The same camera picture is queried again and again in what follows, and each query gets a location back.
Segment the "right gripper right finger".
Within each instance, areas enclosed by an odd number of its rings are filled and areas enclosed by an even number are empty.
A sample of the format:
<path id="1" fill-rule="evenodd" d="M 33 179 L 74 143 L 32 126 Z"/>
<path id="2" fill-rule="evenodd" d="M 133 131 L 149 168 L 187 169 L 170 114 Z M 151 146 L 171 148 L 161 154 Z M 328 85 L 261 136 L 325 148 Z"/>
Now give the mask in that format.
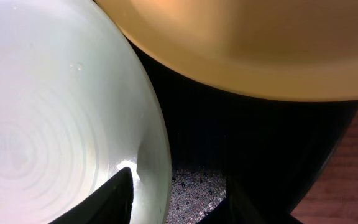
<path id="1" fill-rule="evenodd" d="M 287 211 L 244 187 L 236 179 L 226 180 L 226 198 L 198 224 L 301 224 Z"/>

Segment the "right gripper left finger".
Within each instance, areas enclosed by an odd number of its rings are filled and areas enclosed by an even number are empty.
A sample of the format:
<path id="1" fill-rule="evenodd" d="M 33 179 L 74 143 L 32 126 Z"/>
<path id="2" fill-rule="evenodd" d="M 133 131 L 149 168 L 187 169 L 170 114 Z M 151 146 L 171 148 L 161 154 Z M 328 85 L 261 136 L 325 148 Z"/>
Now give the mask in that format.
<path id="1" fill-rule="evenodd" d="M 51 224 L 130 224 L 134 187 L 125 167 Z"/>

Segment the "light blue plate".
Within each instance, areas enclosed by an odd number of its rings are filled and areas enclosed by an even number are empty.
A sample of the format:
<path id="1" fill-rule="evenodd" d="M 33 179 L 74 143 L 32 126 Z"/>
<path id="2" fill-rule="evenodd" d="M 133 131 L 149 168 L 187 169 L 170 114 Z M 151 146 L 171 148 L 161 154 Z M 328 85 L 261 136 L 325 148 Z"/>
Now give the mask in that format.
<path id="1" fill-rule="evenodd" d="M 93 1 L 0 1 L 0 223 L 50 223 L 124 167 L 163 223 L 171 158 L 149 77 Z"/>

